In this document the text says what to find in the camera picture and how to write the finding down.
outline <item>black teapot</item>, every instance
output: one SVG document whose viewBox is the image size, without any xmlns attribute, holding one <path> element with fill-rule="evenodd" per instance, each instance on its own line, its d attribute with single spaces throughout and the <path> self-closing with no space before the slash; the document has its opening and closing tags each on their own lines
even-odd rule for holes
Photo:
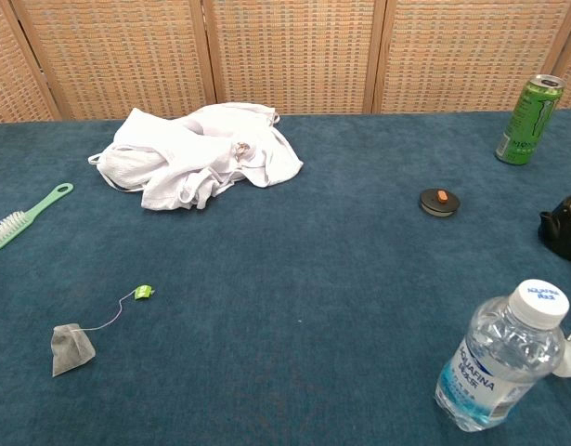
<svg viewBox="0 0 571 446">
<path fill-rule="evenodd" d="M 555 254 L 571 261 L 571 195 L 553 212 L 541 212 L 539 237 Z"/>
</svg>

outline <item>teapot spout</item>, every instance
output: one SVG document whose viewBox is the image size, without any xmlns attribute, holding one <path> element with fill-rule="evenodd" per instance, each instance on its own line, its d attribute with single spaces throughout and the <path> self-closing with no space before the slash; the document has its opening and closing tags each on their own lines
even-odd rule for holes
<svg viewBox="0 0 571 446">
<path fill-rule="evenodd" d="M 541 212 L 541 233 L 547 240 L 556 240 L 560 234 L 559 222 L 551 212 Z"/>
</svg>

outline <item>brush bristles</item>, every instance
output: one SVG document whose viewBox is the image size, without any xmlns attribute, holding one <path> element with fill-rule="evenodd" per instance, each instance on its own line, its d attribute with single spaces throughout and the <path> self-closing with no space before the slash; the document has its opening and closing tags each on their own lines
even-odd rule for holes
<svg viewBox="0 0 571 446">
<path fill-rule="evenodd" d="M 13 212 L 10 216 L 0 220 L 0 243 L 4 242 L 11 234 L 23 226 L 25 213 Z"/>
</svg>

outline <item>monster energy can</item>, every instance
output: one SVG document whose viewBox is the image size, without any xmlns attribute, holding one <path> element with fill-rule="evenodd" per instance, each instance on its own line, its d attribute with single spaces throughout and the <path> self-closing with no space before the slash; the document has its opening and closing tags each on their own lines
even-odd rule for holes
<svg viewBox="0 0 571 446">
<path fill-rule="evenodd" d="M 496 156 L 505 163 L 526 164 L 533 155 L 545 124 L 564 93 L 559 77 L 537 74 L 526 83 L 506 127 Z"/>
</svg>

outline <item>white towel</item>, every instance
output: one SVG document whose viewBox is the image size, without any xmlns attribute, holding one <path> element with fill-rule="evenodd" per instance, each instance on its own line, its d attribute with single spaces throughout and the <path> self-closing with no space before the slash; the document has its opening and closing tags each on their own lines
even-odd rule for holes
<svg viewBox="0 0 571 446">
<path fill-rule="evenodd" d="M 303 163 L 273 127 L 278 120 L 275 109 L 236 102 L 175 120 L 133 109 L 89 163 L 113 188 L 142 190 L 145 208 L 202 209 L 241 179 L 265 188 L 297 175 Z"/>
</svg>

